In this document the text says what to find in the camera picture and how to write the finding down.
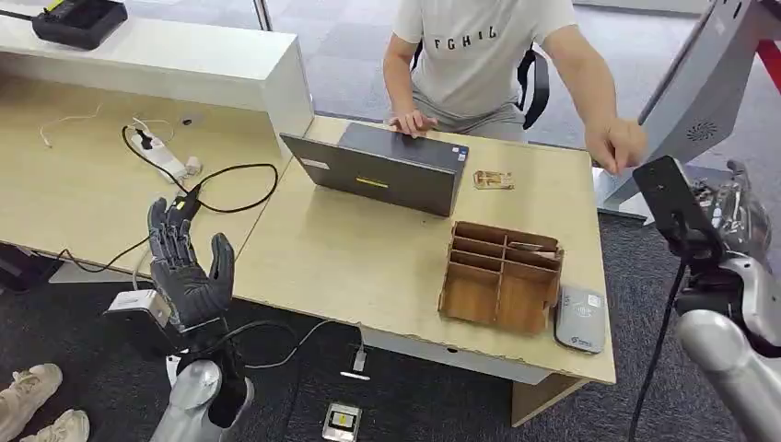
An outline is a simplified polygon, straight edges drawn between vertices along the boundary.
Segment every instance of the white t-shirt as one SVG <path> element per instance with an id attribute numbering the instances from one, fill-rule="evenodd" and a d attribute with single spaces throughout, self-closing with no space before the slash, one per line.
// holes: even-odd
<path id="1" fill-rule="evenodd" d="M 571 0 L 401 0 L 393 32 L 424 40 L 413 82 L 440 109 L 469 117 L 518 93 L 531 43 L 575 24 Z"/>

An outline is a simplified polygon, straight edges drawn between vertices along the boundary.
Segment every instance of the white counter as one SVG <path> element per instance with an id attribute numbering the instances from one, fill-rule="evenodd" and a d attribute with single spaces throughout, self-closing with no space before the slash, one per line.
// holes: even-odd
<path id="1" fill-rule="evenodd" d="M 278 134 L 303 134 L 313 117 L 293 34 L 130 17 L 98 49 L 82 51 L 38 39 L 27 21 L 0 17 L 0 72 L 265 111 Z"/>

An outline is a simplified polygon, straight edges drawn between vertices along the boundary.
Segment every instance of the laptop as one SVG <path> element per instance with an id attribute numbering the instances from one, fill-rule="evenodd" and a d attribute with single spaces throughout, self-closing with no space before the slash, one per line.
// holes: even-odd
<path id="1" fill-rule="evenodd" d="M 312 180 L 433 215 L 450 216 L 469 148 L 351 123 L 338 145 L 280 134 Z"/>

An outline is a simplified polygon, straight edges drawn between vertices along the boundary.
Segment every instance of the black chair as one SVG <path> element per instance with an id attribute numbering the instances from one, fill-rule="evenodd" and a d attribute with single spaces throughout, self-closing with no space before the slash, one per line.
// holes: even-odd
<path id="1" fill-rule="evenodd" d="M 420 53 L 423 51 L 423 43 L 417 45 L 415 56 L 413 59 L 414 70 L 417 67 L 417 60 L 420 57 Z M 520 98 L 519 102 L 515 103 L 523 112 L 523 108 L 526 106 L 526 95 L 529 90 L 529 69 L 534 64 L 534 92 L 531 98 L 531 104 L 529 109 L 524 112 L 526 119 L 523 123 L 523 129 L 528 130 L 531 126 L 537 122 L 540 115 L 545 111 L 548 106 L 548 98 L 551 97 L 551 84 L 548 78 L 548 61 L 534 48 L 529 48 L 526 54 L 523 56 L 523 60 L 520 61 L 518 66 L 518 82 L 520 83 Z"/>

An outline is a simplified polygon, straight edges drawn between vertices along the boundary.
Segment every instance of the wooden organizer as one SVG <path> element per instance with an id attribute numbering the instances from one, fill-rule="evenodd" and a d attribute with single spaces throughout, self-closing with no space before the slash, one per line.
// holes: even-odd
<path id="1" fill-rule="evenodd" d="M 448 255 L 442 315 L 527 334 L 548 326 L 564 258 L 558 240 L 457 222 Z"/>

